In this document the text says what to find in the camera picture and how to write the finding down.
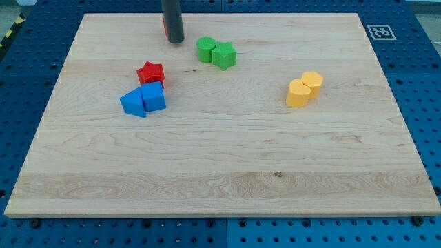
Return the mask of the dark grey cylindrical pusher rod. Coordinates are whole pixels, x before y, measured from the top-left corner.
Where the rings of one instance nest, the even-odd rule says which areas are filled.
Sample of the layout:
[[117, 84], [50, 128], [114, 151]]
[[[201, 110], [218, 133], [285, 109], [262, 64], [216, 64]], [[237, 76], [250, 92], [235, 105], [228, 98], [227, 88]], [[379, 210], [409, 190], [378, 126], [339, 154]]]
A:
[[167, 23], [168, 41], [173, 44], [182, 43], [185, 35], [180, 1], [161, 0], [161, 7]]

